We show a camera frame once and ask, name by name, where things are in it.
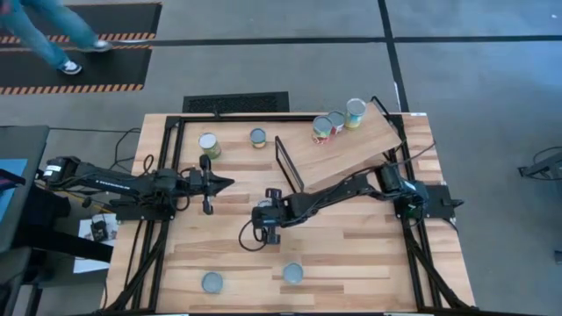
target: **wooden table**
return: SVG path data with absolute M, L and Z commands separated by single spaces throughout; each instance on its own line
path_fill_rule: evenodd
M 145 117 L 133 165 L 134 174 L 142 172 L 142 161 L 148 154 L 153 154 L 158 161 L 165 119 L 164 114 Z M 431 145 L 433 137 L 425 115 L 406 113 L 403 119 L 412 155 Z M 354 197 L 323 209 L 301 226 L 281 229 L 281 245 L 268 245 L 257 253 L 246 252 L 239 246 L 238 233 L 250 219 L 252 207 L 263 199 L 265 188 L 279 188 L 285 194 L 291 193 L 275 162 L 273 138 L 275 135 L 290 136 L 302 124 L 310 125 L 304 122 L 223 122 L 189 123 L 186 126 L 180 169 L 198 165 L 202 154 L 198 136 L 213 132 L 223 150 L 222 156 L 213 161 L 213 172 L 217 176 L 233 178 L 236 183 L 213 200 L 215 213 L 212 216 L 204 215 L 201 198 L 194 197 L 190 208 L 179 212 L 171 222 L 158 312 L 415 310 L 406 248 L 391 203 Z M 249 131 L 254 127 L 261 127 L 268 134 L 264 149 L 250 146 Z M 175 138 L 173 133 L 168 165 Z M 417 179 L 426 183 L 443 180 L 435 149 L 413 164 Z M 440 219 L 426 220 L 426 225 L 436 268 L 461 299 L 473 304 L 456 232 Z M 123 289 L 136 227 L 137 222 L 127 222 L 119 228 L 107 278 L 110 303 Z M 247 229 L 243 236 L 249 247 L 257 246 L 251 229 Z M 141 243 L 140 238 L 133 271 L 139 261 Z M 304 267 L 305 277 L 300 285 L 283 281 L 283 267 L 290 262 L 299 262 Z M 217 271 L 223 276 L 221 294 L 203 292 L 201 279 L 207 271 Z M 151 280 L 148 274 L 141 306 L 148 304 Z M 424 272 L 421 281 L 426 305 L 430 305 Z

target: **person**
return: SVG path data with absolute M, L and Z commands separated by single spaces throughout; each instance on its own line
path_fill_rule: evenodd
M 0 0 L 0 4 L 0 23 L 49 65 L 67 75 L 80 73 L 82 66 L 70 60 L 60 47 L 35 28 L 24 6 L 31 7 L 61 29 L 83 52 L 101 53 L 112 49 L 111 43 L 98 39 L 90 26 L 59 0 Z

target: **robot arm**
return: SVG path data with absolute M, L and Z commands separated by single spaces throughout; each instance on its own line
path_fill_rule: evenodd
M 211 161 L 207 155 L 199 157 L 201 170 L 187 169 L 187 177 L 174 169 L 158 169 L 140 176 L 102 169 L 91 163 L 81 162 L 76 157 L 57 157 L 47 162 L 42 179 L 50 190 L 67 190 L 82 185 L 84 187 L 120 194 L 129 199 L 112 200 L 117 207 L 143 207 L 154 212 L 166 213 L 166 218 L 175 211 L 179 198 L 203 195 L 203 210 L 213 214 L 210 197 L 216 196 L 234 180 L 216 176 L 211 171 Z
M 373 171 L 380 190 L 369 183 L 367 176 Z M 409 182 L 400 176 L 396 164 L 385 164 L 356 172 L 338 184 L 312 194 L 300 192 L 281 197 L 281 190 L 267 189 L 266 197 L 271 203 L 254 207 L 252 225 L 254 229 L 267 231 L 269 243 L 278 243 L 278 236 L 271 236 L 275 234 L 276 227 L 302 224 L 324 207 L 363 195 L 382 201 L 393 200 L 410 218 L 416 217 L 414 213 L 422 212 L 429 200 L 424 183 Z

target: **concrete floor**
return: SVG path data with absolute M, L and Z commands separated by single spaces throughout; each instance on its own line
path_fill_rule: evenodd
M 387 6 L 394 36 L 562 34 L 556 0 Z M 382 36 L 380 21 L 374 0 L 164 0 L 157 39 Z M 561 196 L 554 183 L 516 171 L 538 150 L 560 145 L 562 42 L 398 44 L 397 51 L 410 110 L 428 113 L 451 193 L 466 201 L 458 229 L 478 306 L 562 314 L 562 267 L 552 257 L 562 248 Z M 143 91 L 1 96 L 0 125 L 128 129 L 146 113 L 181 111 L 183 96 L 284 90 L 293 111 L 341 108 L 373 94 L 398 109 L 385 44 L 157 47 Z M 52 132 L 45 158 L 74 154 L 109 166 L 118 138 Z M 121 156 L 134 153 L 136 140 Z M 91 312 L 103 288 L 101 277 L 94 281 L 46 290 L 40 314 Z

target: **can lid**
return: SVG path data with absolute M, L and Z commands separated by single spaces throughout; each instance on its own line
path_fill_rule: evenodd
M 345 123 L 345 115 L 340 111 L 331 111 L 328 113 L 328 118 L 332 120 L 334 126 L 342 126 Z
M 203 149 L 213 148 L 217 143 L 217 136 L 213 133 L 203 133 L 199 137 L 199 146 Z
M 313 127 L 320 132 L 329 132 L 332 130 L 332 120 L 327 116 L 320 115 L 314 119 Z
M 207 272 L 201 286 L 207 293 L 218 294 L 222 290 L 222 276 L 216 272 Z
M 283 279 L 289 284 L 299 284 L 302 282 L 304 271 L 298 263 L 289 263 L 283 269 Z
M 265 131 L 261 128 L 254 128 L 249 134 L 250 140 L 255 143 L 261 143 L 265 141 Z
M 348 111 L 353 115 L 363 115 L 367 108 L 367 104 L 362 99 L 352 98 L 348 101 Z

